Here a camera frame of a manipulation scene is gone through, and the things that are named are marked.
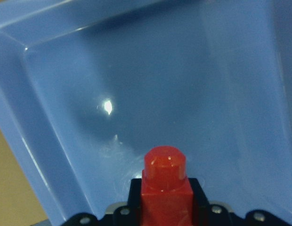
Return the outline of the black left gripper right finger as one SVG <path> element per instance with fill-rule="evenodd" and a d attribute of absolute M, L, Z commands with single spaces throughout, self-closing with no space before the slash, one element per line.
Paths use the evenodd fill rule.
<path fill-rule="evenodd" d="M 214 212 L 199 181 L 196 178 L 189 178 L 193 191 L 192 223 L 194 226 L 214 226 Z"/>

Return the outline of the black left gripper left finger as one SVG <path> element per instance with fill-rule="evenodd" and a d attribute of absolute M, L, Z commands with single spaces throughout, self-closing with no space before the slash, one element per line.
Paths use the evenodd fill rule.
<path fill-rule="evenodd" d="M 114 226 L 141 225 L 141 184 L 140 178 L 131 180 L 127 204 L 118 207 L 113 213 Z"/>

